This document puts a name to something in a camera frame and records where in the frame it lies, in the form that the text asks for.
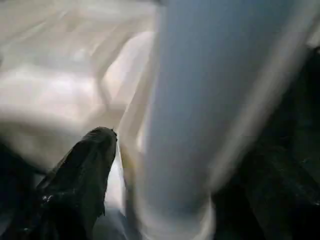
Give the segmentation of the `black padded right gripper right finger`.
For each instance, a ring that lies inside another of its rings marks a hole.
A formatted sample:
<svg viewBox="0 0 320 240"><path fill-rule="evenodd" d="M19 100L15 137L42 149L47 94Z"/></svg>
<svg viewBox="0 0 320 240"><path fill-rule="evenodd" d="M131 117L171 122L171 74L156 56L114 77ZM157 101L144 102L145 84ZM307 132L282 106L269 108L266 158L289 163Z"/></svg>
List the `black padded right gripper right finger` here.
<svg viewBox="0 0 320 240"><path fill-rule="evenodd" d="M286 152L250 152L244 192L267 240L320 238L320 187Z"/></svg>

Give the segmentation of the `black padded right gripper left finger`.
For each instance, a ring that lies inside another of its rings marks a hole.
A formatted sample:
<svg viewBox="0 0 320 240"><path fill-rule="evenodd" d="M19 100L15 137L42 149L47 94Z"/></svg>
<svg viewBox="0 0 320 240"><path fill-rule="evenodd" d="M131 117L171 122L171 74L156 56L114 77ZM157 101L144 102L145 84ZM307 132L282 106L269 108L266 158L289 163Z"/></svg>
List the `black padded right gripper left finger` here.
<svg viewBox="0 0 320 240"><path fill-rule="evenodd" d="M10 223L12 240L90 240L105 213L108 177L116 157L117 134L88 132L37 185Z"/></svg>

